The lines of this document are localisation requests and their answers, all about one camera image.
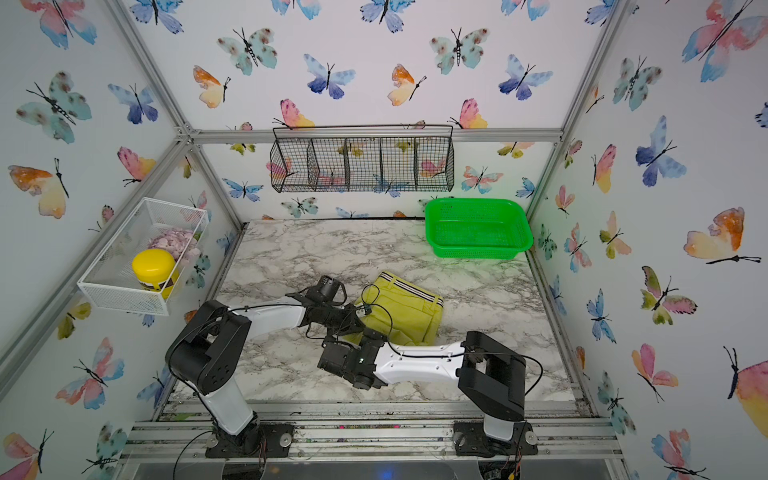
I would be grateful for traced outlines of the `lime green long pants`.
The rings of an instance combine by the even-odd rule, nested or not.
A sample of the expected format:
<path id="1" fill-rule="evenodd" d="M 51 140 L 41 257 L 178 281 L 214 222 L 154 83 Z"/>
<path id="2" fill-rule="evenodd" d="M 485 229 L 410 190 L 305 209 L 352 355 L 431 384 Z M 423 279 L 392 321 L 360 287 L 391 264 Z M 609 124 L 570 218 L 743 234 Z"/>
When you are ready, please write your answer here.
<path id="1" fill-rule="evenodd" d="M 435 346 L 444 299 L 397 275 L 382 271 L 356 300 L 363 324 L 399 346 Z"/>

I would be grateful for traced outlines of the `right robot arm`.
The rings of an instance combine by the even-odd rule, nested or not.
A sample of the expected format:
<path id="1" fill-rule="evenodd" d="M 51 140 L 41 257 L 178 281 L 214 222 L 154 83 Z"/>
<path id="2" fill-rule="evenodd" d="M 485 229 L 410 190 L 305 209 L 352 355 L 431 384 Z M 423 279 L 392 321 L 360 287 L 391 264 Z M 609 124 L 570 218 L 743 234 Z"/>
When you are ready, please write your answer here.
<path id="1" fill-rule="evenodd" d="M 526 359 L 479 331 L 436 346 L 394 345 L 383 334 L 366 331 L 357 345 L 326 343 L 318 367 L 361 390 L 449 383 L 483 412 L 484 434 L 495 441 L 509 443 L 525 420 Z"/>

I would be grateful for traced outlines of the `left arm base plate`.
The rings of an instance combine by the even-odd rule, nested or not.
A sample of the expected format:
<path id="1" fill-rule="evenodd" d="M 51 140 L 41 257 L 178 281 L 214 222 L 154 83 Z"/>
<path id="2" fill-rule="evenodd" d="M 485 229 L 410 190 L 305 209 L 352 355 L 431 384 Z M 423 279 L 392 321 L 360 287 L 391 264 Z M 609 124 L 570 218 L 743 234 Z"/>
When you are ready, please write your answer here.
<path id="1" fill-rule="evenodd" d="M 205 457 L 210 459 L 287 458 L 293 443 L 294 426 L 288 423 L 251 423 L 237 435 L 215 426 L 207 443 Z"/>

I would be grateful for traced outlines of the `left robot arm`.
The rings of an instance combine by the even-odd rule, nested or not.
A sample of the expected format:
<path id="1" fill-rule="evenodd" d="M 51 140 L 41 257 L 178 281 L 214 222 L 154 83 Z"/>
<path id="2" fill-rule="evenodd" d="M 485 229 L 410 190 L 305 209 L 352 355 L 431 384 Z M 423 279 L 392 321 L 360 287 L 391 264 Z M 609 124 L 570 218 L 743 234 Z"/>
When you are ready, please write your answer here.
<path id="1" fill-rule="evenodd" d="M 324 327 L 331 338 L 363 331 L 356 307 L 335 299 L 344 290 L 340 281 L 323 276 L 314 286 L 250 306 L 207 301 L 172 341 L 166 365 L 199 396 L 216 429 L 237 437 L 257 419 L 234 379 L 245 344 L 275 331 L 313 324 Z"/>

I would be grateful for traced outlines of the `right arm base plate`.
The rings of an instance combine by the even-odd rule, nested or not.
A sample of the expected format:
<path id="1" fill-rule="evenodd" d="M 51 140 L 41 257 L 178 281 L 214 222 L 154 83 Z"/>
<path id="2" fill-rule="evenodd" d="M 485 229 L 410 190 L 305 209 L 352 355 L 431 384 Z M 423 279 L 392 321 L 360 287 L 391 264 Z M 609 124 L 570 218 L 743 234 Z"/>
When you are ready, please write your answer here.
<path id="1" fill-rule="evenodd" d="M 453 445 L 459 457 L 492 458 L 495 456 L 534 456 L 539 453 L 538 437 L 529 422 L 512 423 L 509 439 L 496 439 L 486 434 L 483 422 L 455 422 Z"/>

